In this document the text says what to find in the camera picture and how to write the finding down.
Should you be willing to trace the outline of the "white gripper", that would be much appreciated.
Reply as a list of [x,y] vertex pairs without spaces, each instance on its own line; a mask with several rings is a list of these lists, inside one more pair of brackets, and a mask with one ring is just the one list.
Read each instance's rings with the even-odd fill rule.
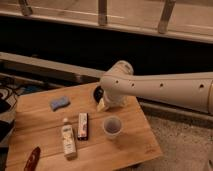
[[115,107],[124,107],[126,103],[127,98],[124,95],[104,92],[97,105],[97,111],[103,112]]

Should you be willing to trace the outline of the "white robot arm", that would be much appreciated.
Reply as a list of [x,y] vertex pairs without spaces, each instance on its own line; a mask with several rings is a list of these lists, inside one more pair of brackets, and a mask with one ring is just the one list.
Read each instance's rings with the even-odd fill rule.
[[127,61],[116,62],[100,79],[104,90],[97,110],[125,105],[125,96],[213,114],[213,72],[134,76]]

